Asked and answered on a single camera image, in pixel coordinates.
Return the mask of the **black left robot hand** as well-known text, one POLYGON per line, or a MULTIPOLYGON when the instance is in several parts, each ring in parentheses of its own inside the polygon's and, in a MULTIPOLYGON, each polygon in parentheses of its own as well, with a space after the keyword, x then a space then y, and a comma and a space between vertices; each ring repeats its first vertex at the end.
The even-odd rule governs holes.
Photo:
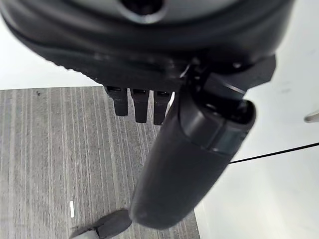
POLYGON ((256 119, 246 92, 271 80, 292 0, 3 0, 29 49, 104 86, 116 115, 161 129, 135 186, 133 222, 166 229, 202 200, 256 119))

